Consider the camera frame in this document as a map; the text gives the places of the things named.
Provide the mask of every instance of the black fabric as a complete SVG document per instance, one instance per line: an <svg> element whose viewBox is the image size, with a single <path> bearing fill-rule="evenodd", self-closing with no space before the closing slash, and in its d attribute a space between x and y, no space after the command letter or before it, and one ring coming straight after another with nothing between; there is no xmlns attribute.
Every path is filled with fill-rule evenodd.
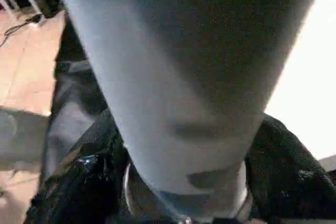
<svg viewBox="0 0 336 224"><path fill-rule="evenodd" d="M41 187L25 223L131 221L118 216L128 155L69 20L55 77ZM265 116L246 164L252 217L336 219L335 186L280 121Z"/></svg>
<svg viewBox="0 0 336 224"><path fill-rule="evenodd" d="M336 219L334 184L280 121L265 116L246 164L249 188L263 219Z"/></svg>
<svg viewBox="0 0 336 224"><path fill-rule="evenodd" d="M107 108L91 66L66 17L55 66L55 89L40 182L44 182L83 133Z"/></svg>

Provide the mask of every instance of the black cord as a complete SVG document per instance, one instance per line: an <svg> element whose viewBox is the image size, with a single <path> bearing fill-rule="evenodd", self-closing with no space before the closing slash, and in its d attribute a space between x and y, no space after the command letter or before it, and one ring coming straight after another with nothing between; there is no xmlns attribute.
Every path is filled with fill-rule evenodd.
<svg viewBox="0 0 336 224"><path fill-rule="evenodd" d="M6 30L5 33L4 33L5 39L0 44L0 48L6 43L6 41L9 39L9 37L13 33L15 33L16 31L18 31L20 28L28 25L29 23L39 23L39 21L41 20L41 18L42 18L42 14L36 14L32 18L26 19L23 24L20 24L20 25L17 25L17 26L13 26L10 29Z"/></svg>

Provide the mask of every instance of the chair leg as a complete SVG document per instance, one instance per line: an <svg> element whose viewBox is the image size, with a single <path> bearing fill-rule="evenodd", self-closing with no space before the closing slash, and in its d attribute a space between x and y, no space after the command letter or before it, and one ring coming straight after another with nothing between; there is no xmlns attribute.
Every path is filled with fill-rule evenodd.
<svg viewBox="0 0 336 224"><path fill-rule="evenodd" d="M15 0L9 0L10 4L14 7L14 10L20 10L20 7Z"/></svg>
<svg viewBox="0 0 336 224"><path fill-rule="evenodd" d="M10 6L7 4L6 0L0 0L0 4L4 7L4 9L7 11L8 15L11 17L11 19L14 22L17 22L16 15L12 12Z"/></svg>
<svg viewBox="0 0 336 224"><path fill-rule="evenodd" d="M37 14L41 14L42 13L41 10L40 10L40 8L37 6L35 0L28 0L28 1L30 2L31 6L34 8L34 10L35 10L35 12Z"/></svg>

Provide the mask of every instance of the tile floor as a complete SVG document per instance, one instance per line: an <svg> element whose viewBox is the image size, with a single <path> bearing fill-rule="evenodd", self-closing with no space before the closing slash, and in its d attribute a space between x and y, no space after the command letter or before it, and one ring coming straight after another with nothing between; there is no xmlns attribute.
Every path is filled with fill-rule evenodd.
<svg viewBox="0 0 336 224"><path fill-rule="evenodd" d="M22 28L0 48L0 187L6 190L0 198L3 224L22 223L36 191L63 17L59 13L40 27ZM0 41L13 25L0 10ZM13 176L14 169L19 172Z"/></svg>

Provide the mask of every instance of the pipe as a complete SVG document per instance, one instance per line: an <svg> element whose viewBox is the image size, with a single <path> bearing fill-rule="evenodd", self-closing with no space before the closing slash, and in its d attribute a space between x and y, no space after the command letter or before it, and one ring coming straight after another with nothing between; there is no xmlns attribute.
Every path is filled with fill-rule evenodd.
<svg viewBox="0 0 336 224"><path fill-rule="evenodd" d="M137 171L171 211L239 211L245 155L312 1L65 0Z"/></svg>

